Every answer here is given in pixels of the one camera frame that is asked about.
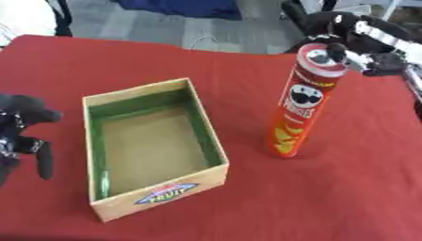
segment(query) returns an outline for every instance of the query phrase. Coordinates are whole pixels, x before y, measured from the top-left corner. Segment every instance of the wooden crate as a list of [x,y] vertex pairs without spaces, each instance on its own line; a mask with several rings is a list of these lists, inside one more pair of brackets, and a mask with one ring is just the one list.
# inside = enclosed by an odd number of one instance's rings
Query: wooden crate
[[89,202],[102,221],[224,184],[229,162],[189,79],[83,105]]

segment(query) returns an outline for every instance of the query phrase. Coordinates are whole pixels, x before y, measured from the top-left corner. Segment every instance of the red table surface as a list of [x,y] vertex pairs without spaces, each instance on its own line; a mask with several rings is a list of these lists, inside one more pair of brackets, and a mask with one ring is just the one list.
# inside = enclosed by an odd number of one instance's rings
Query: red table surface
[[[341,80],[300,155],[263,134],[293,55],[188,51],[105,40],[23,37],[0,54],[1,91],[64,113],[27,134],[51,140],[55,177],[32,157],[0,189],[0,240],[422,240],[422,125],[398,77]],[[89,207],[81,98],[190,77],[231,167],[226,185],[103,224]]]

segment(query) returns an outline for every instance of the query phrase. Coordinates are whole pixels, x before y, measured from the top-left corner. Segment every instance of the red can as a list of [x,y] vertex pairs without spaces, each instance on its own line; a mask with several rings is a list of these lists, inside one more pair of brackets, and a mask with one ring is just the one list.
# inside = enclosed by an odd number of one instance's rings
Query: red can
[[324,43],[309,43],[299,49],[267,137],[270,149],[281,157],[298,152],[331,91],[347,71],[328,57],[326,49]]

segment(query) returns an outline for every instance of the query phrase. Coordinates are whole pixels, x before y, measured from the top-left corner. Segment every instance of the floor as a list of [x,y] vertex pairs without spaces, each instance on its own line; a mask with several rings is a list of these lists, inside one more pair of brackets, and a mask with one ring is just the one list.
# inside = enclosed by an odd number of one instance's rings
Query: floor
[[244,20],[194,19],[124,10],[110,0],[70,0],[76,37],[161,42],[186,49],[278,54],[303,36],[280,22],[280,0],[238,0]]

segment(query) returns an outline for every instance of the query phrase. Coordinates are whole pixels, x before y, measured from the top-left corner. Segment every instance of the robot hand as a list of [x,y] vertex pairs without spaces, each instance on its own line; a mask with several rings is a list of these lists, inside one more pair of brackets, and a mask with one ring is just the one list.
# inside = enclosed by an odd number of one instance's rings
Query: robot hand
[[35,154],[42,179],[53,175],[50,143],[21,133],[41,122],[57,122],[61,114],[45,108],[43,101],[24,95],[0,94],[0,185],[19,165],[18,153]]
[[333,60],[363,75],[399,75],[409,65],[422,66],[422,45],[396,24],[335,11],[311,14],[307,23],[309,41],[329,43]]

